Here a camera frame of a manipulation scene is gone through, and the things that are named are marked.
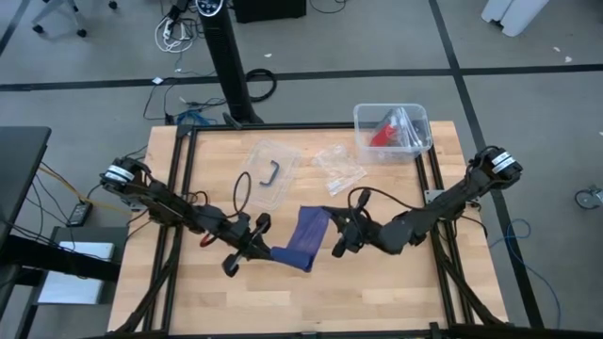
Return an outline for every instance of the blue fabric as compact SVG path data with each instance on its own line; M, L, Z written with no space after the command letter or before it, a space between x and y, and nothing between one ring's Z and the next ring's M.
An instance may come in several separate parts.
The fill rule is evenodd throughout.
M298 224L286 248L274 247L270 251L274 261L310 272L330 216L322 207L300 207Z

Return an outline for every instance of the plastic container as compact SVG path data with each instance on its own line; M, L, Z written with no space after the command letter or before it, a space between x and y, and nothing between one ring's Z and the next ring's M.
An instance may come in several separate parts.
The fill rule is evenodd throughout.
M372 147L375 129L394 109L402 107L415 129L420 146ZM433 145L427 112L417 104L359 104L354 108L354 127L358 162L363 164L406 163L415 160Z
M277 142L262 139L249 153L242 170L252 177L249 203L266 210L276 209L289 188L302 153ZM241 181L236 191L240 206L247 193L247 183Z

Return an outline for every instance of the black floor stripe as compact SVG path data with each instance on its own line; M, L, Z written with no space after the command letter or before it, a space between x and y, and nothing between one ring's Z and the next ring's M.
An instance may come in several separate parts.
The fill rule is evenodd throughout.
M468 69L461 69L461 74L462 75L507 75L507 74L511 75L511 74L541 74L541 73L580 73L580 72L601 72L601 71L603 71L603 64L468 68Z
M447 69L428 70L357 70L357 71L330 71L330 72L306 72L306 73L277 73L279 81L289 80L322 80L322 79L347 79L367 77L400 77L400 76L450 76L452 72ZM181 77L180 85L218 84L216 76L191 76ZM255 77L251 81L271 81L267 78ZM129 87L154 86L152 79L130 79L130 80L99 80L99 81L75 81L55 82L38 84L7 84L0 85L0 91L31 91L51 89L111 89Z
M15 15L10 20L7 30L4 32L2 39L0 39L0 56L7 48L8 42L10 41L10 38L12 38L12 34L15 32L15 29L17 29L21 18L23 18L23 14L25 13L27 6L29 6L29 0L22 0L21 5L19 5L19 8L17 8L17 11L15 12Z
M451 64L458 67L456 56L450 55ZM416 69L416 70L353 70L353 71L327 71L327 72L302 72L302 73L277 73L275 74L280 81L290 80L325 80L325 79L348 79L348 78L367 78L367 77L404 77L404 76L454 76L456 86L460 92L466 92L464 79L458 75L503 75L503 74L535 74L535 73L583 73L583 72L601 72L603 64L574 65L574 66L529 66L529 67L503 67L503 68L473 68L460 69L457 71L448 69ZM191 76L182 77L180 85L202 85L218 84L216 76ZM124 80L97 80L97 81L73 81L73 82L51 82L51 83L30 83L30 84L5 84L0 85L0 91L33 91L33 90L53 90L53 89L114 89L130 87L150 87L155 84L152 79L124 79ZM251 80L269 81L262 77ZM475 131L474 139L483 140L480 136L481 129L475 112L470 101L463 101L465 110L469 112L467 117L469 125L473 126Z
M480 123L478 122L478 117L475 113L475 109L473 108L473 104L471 103L471 98L469 97L469 92L464 82L463 74L461 73L461 69L459 67L459 61L456 55L454 54L452 42L450 41L450 36L446 29L446 24L444 23L444 17L442 16L442 12L440 11L440 7L438 6L436 0L430 0L430 6L432 8L433 18L435 19L438 32L440 33L442 44L444 45L444 50L446 51L446 56L448 58L450 68L452 70L454 82L457 86L457 90L459 90L459 95L461 96L461 102L463 104L464 113L467 117L467 121L469 122L471 134L473 135L473 140L475 141L478 150L481 150L486 145L485 139L483 137L483 132L481 131ZM493 191L492 198L494 200L495 208L497 209L497 216L498 222L500 223L500 229L502 230L503 234L505 234L507 225L509 225L511 221L509 217L509 211L507 210L507 204L500 191ZM534 291L531 288L530 278L528 277L528 271L524 266L522 266L512 257L510 251L510 249L513 248L513 250L515 250L515 253L517 253L517 256L519 258L522 258L519 246L517 245L517 241L514 238L511 238L508 242L505 243L507 245L509 259L511 260L511 263L513 265L513 273L515 274L515 279L517 280L517 284L519 285L519 292L521 294L521 298L523 299L524 308L526 309L526 314L528 315L530 325L533 328L543 328L543 319L540 315L540 310L538 309L538 303L536 302Z

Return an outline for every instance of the caster wheel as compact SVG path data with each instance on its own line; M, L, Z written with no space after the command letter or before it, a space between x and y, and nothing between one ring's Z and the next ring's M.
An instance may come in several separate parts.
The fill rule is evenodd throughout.
M580 208L585 210L596 209L600 206L600 204L597 203L597 198L593 196L593 192L589 189L578 191L574 196L574 200Z

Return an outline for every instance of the red object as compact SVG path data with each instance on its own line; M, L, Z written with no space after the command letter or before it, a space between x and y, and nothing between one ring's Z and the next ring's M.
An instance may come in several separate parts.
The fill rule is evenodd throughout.
M370 141L371 147L383 147L387 146L389 143L390 137L396 133L396 128L394 128L389 122L382 127L381 131L379 131L375 137Z

